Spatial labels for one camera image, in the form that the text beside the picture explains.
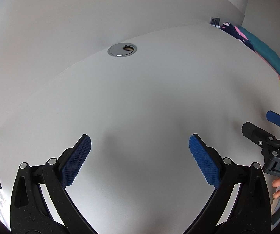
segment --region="pink blanket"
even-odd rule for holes
[[[247,39],[246,36],[236,26],[234,26],[234,28],[244,39]]]

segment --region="teal blanket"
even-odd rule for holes
[[[255,35],[248,32],[245,28],[239,26],[239,30],[250,40],[256,52],[258,52],[280,75],[280,58],[271,48],[258,39]]]

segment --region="metal grommet ring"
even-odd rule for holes
[[[134,54],[137,47],[131,43],[118,43],[108,49],[108,54],[114,57],[126,57]]]

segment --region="blue tab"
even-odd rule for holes
[[[189,147],[207,183],[217,189],[220,183],[219,168],[195,135],[190,137]]]
[[[77,173],[91,150],[91,139],[86,136],[74,150],[71,157],[61,169],[61,186],[65,188],[73,184]]]
[[[280,127],[280,115],[279,114],[277,114],[273,111],[268,111],[266,116],[267,116],[268,121],[270,121]]]

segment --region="white desk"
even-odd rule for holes
[[[279,80],[208,24],[127,42],[135,54],[105,49],[71,66],[0,128],[1,184],[10,196],[20,163],[44,164],[86,133],[92,150],[67,191],[94,229],[180,234],[213,191],[189,152],[190,135],[237,164],[263,164],[241,127],[250,121],[280,138],[265,117],[280,113]]]

